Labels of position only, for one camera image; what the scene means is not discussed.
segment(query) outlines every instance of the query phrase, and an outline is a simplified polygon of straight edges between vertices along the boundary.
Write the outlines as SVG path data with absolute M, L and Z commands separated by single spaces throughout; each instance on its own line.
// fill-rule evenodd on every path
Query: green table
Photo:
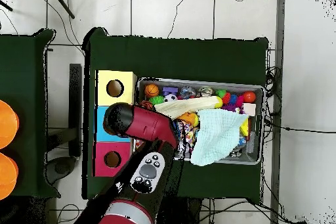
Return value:
M 83 119 L 84 198 L 92 198 L 111 182 L 92 177 L 95 70 L 132 71 L 139 77 L 157 77 L 265 85 L 268 41 L 234 39 L 189 40 L 145 37 L 110 37 L 93 28 L 85 37 L 85 115 Z M 181 161 L 173 162 L 169 186 L 180 175 Z M 261 163 L 255 166 L 211 164 L 204 167 L 185 162 L 178 196 L 194 198 L 235 197 L 260 201 Z
M 43 172 L 47 149 L 43 57 L 53 36 L 53 30 L 40 30 L 32 36 L 0 35 L 0 99 L 20 120 L 14 140 L 0 150 L 18 164 L 14 196 L 58 196 Z

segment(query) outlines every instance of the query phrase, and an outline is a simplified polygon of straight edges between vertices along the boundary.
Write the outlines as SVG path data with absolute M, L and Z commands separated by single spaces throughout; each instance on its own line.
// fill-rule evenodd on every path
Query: red ball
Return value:
M 254 92 L 248 91 L 243 94 L 244 102 L 246 103 L 254 103 L 255 102 L 255 94 Z

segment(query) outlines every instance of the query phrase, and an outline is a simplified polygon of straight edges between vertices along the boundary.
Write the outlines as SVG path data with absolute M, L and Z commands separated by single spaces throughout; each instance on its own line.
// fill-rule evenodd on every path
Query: yellow ball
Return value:
M 215 104 L 215 108 L 220 108 L 223 106 L 223 101 L 220 97 L 216 97 L 218 100 L 218 103 Z

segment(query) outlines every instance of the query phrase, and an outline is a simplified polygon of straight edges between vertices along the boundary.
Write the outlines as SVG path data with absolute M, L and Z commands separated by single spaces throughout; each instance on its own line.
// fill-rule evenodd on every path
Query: gray plastic bin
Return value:
M 251 117 L 251 138 L 244 146 L 241 156 L 223 156 L 223 158 L 217 163 L 255 165 L 260 162 L 263 150 L 264 115 L 266 104 L 266 92 L 263 87 L 258 85 L 188 81 L 177 79 L 140 78 L 136 85 L 136 101 L 138 103 L 145 100 L 144 88 L 146 85 L 151 83 L 156 84 L 159 87 L 160 94 L 162 94 L 163 87 L 176 87 L 180 92 L 180 88 L 184 86 L 193 87 L 195 90 L 198 90 L 203 86 L 210 86 L 214 90 L 225 89 L 234 95 L 242 95 L 246 91 L 253 91 L 256 95 L 256 100 L 254 102 L 256 104 L 256 111 L 255 117 Z

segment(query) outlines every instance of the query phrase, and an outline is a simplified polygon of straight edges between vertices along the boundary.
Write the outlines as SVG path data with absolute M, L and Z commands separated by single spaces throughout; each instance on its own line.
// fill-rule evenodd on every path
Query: orange bucket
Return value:
M 12 193 L 17 178 L 18 166 L 16 162 L 0 153 L 0 200 Z
M 5 148 L 18 131 L 18 116 L 12 108 L 0 101 L 0 148 Z

